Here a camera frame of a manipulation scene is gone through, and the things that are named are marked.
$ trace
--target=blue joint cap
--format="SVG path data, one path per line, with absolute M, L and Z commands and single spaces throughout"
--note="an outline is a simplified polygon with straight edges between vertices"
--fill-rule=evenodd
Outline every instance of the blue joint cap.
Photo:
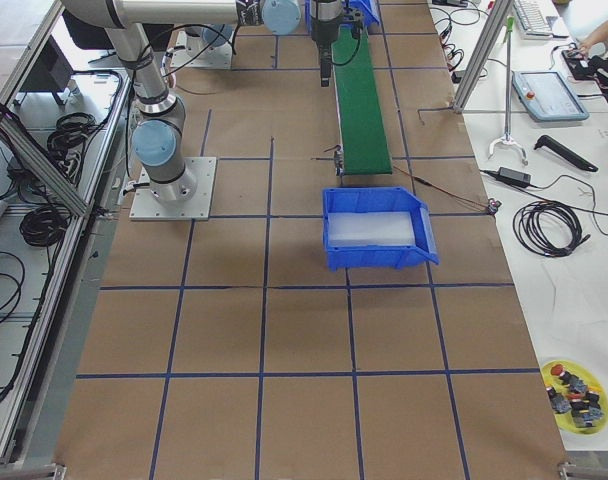
M 150 120 L 137 127 L 132 141 L 135 153 L 147 167 L 164 165 L 177 148 L 173 128 L 160 120 Z
M 297 0 L 266 0 L 262 7 L 264 25 L 275 35 L 288 35 L 300 24 L 302 12 Z

